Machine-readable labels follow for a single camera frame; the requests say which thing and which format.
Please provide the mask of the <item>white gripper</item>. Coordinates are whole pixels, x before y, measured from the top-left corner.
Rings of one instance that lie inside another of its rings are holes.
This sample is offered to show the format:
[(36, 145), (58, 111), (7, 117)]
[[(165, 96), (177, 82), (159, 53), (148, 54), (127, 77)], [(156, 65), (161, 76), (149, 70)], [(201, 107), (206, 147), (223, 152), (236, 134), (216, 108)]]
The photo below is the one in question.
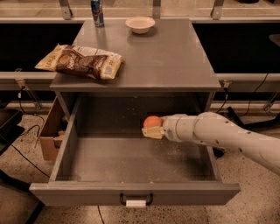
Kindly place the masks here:
[(176, 131), (179, 117), (177, 115), (163, 116), (163, 126), (154, 126), (149, 128), (142, 128), (143, 135), (152, 139), (162, 139), (165, 136), (168, 140), (177, 142), (178, 135)]

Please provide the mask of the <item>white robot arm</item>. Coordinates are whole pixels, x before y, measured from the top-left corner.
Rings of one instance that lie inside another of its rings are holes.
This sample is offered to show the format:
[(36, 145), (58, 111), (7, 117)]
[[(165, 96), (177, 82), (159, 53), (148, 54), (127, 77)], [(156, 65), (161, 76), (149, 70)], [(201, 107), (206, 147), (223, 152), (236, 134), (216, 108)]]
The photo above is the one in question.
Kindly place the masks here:
[(280, 175), (280, 139), (243, 129), (222, 115), (176, 114), (149, 116), (143, 122), (145, 137), (173, 142), (192, 142), (214, 148), (237, 150), (271, 172)]

